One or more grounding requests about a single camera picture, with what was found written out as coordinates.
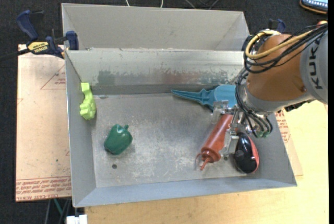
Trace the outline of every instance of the red squeeze bottle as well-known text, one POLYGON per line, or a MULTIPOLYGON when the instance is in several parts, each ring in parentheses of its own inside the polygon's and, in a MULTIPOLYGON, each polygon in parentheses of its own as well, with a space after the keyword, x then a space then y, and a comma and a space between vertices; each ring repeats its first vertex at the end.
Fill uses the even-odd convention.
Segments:
POLYGON ((232 118, 232 115, 224 114, 214 126, 209 138, 201 149, 202 160, 204 161, 200 167, 201 170, 204 169, 207 163, 220 160, 221 156, 219 151, 224 147, 225 133, 230 127, 232 118))

